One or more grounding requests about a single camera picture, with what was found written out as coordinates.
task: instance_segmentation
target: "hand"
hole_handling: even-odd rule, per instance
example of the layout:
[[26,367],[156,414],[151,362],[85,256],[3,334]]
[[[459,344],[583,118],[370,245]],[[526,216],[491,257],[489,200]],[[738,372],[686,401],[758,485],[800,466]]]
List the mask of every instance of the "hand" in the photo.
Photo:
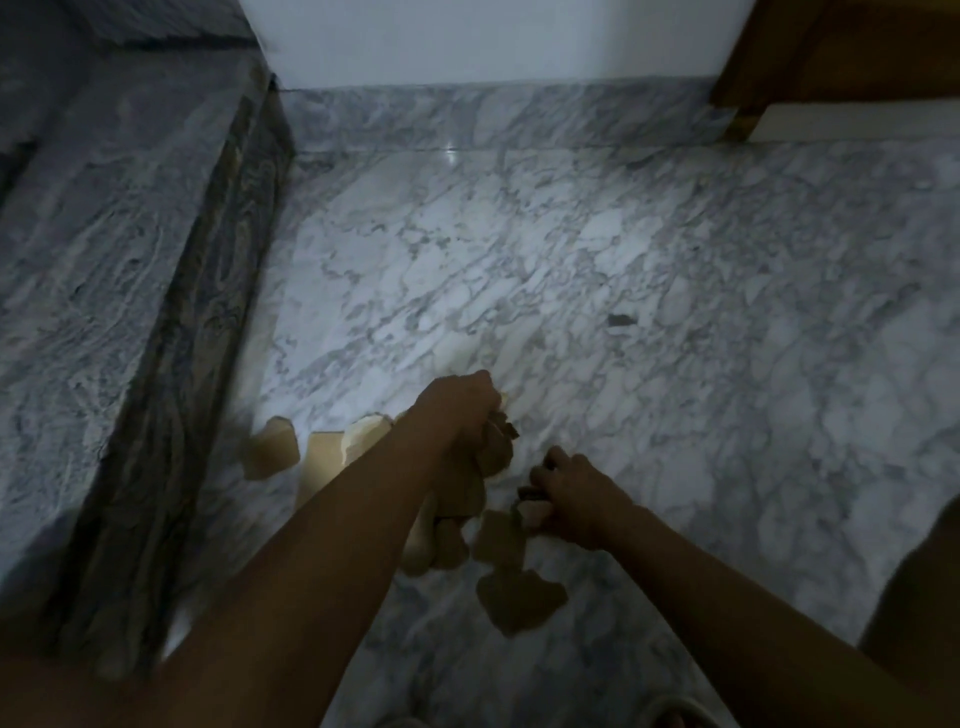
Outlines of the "hand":
[[423,390],[401,425],[415,426],[419,434],[433,438],[444,448],[465,442],[471,448],[483,444],[483,427],[500,406],[500,393],[490,372],[466,376],[443,376]]
[[591,551],[606,548],[612,524],[634,505],[584,455],[570,457],[557,446],[530,471],[530,483],[553,503],[553,515],[542,530]]

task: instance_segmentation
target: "marble step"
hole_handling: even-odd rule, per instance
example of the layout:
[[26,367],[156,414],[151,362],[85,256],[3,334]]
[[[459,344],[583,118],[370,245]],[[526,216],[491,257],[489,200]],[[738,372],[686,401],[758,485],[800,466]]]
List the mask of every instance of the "marble step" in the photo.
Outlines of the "marble step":
[[148,666],[292,153],[250,51],[99,61],[0,210],[0,617]]

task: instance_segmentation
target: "wooden furniture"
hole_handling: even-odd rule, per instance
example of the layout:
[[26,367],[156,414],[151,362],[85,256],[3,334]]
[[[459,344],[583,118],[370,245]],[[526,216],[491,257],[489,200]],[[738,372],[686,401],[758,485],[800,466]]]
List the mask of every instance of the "wooden furniture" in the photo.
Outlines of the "wooden furniture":
[[960,96],[960,0],[757,0],[710,101]]

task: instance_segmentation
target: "white marble floor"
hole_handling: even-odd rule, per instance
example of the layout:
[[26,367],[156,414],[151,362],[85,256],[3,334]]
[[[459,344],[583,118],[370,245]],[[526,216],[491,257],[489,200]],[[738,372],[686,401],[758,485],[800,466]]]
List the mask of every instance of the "white marble floor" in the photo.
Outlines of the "white marble floor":
[[[486,367],[550,443],[844,639],[960,493],[960,141],[302,158],[180,583],[173,642],[288,516],[236,440],[398,412]],[[569,604],[514,640],[476,564],[398,576],[325,722],[630,726],[718,702],[605,555],[534,542]]]

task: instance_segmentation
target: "forearm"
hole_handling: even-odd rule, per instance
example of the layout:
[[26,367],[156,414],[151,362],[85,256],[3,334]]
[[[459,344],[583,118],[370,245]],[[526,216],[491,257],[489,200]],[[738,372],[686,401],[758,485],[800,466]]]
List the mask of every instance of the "forearm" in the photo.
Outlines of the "forearm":
[[952,725],[854,648],[635,506],[605,546],[744,728]]
[[161,667],[135,725],[319,724],[442,452],[398,425],[307,502]]

